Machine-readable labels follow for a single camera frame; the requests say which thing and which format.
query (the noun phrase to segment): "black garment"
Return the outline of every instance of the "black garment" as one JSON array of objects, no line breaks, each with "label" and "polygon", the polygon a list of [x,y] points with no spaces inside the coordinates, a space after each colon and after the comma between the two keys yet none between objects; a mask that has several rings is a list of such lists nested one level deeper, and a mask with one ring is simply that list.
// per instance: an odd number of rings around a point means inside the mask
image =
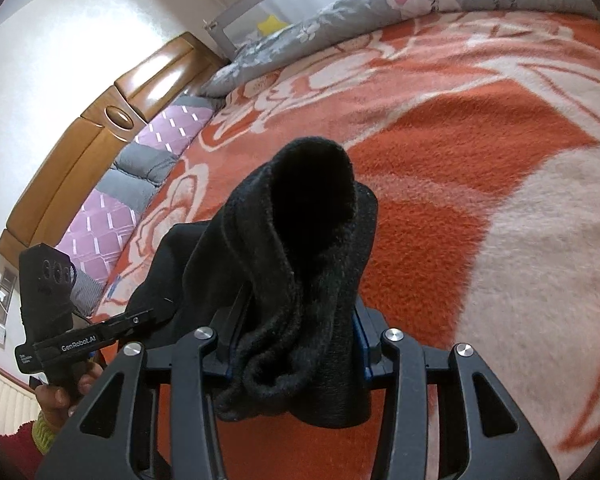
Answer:
[{"label": "black garment", "polygon": [[295,140],[253,171],[211,221],[167,233],[127,310],[173,301],[173,319],[144,340],[170,344],[209,324],[250,282],[254,305],[232,381],[214,399],[218,416],[288,410],[315,426],[360,424],[370,401],[353,363],[352,312],[377,209],[338,144]]}]

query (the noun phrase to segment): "floral patterned blanket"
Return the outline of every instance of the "floral patterned blanket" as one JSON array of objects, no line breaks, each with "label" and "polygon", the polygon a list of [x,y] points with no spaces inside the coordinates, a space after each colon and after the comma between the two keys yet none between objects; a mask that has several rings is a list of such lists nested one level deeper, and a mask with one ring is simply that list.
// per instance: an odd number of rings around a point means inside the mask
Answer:
[{"label": "floral patterned blanket", "polygon": [[[153,200],[99,313],[124,310],[171,226],[210,218],[306,135],[342,143],[379,199],[365,303],[423,344],[472,343],[566,477],[600,436],[600,23],[430,14],[240,86]],[[371,420],[341,431],[221,424],[228,477],[368,479],[381,408],[376,392]],[[433,457],[435,413],[431,427]]]}]

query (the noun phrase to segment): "bed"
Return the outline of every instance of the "bed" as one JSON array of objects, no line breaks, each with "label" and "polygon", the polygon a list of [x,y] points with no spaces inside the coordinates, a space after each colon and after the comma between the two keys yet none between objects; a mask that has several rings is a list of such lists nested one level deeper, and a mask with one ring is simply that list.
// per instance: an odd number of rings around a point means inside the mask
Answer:
[{"label": "bed", "polygon": [[[124,310],[175,223],[213,216],[290,140],[337,140],[379,199],[365,303],[423,344],[474,344],[566,478],[600,437],[600,5],[347,0],[241,50],[218,35],[227,12],[209,29],[233,62],[184,36],[118,79],[16,204],[0,254],[16,264],[31,244],[58,246],[122,147],[185,88],[224,107],[125,234],[94,319]],[[178,62],[156,59],[176,51],[195,68],[174,82]],[[368,478],[381,406],[375,395],[371,420],[348,430],[220,424],[228,476]],[[435,430],[433,410],[431,457]]]}]

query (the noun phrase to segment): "metal bolt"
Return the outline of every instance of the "metal bolt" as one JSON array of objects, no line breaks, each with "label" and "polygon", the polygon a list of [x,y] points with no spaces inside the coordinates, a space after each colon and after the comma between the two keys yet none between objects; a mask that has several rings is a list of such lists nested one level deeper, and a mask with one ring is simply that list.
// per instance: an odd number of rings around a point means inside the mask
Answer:
[{"label": "metal bolt", "polygon": [[467,343],[458,343],[456,345],[456,352],[462,357],[471,357],[474,354],[474,347]]},{"label": "metal bolt", "polygon": [[401,341],[404,339],[404,333],[399,328],[390,328],[384,331],[384,337],[389,341]]},{"label": "metal bolt", "polygon": [[142,351],[142,345],[136,342],[128,343],[125,345],[122,351],[128,356],[138,355]]},{"label": "metal bolt", "polygon": [[214,329],[210,326],[201,326],[193,333],[196,339],[211,339],[214,336]]}]

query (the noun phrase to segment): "yellow-green cuff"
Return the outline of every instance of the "yellow-green cuff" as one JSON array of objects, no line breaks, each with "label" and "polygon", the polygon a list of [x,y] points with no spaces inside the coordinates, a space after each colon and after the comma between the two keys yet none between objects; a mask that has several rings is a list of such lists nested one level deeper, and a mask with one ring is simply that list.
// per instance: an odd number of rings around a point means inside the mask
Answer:
[{"label": "yellow-green cuff", "polygon": [[43,455],[46,455],[56,439],[56,434],[51,431],[47,425],[42,412],[40,412],[38,419],[33,423],[31,436],[33,437],[33,442],[36,444],[38,451]]}]

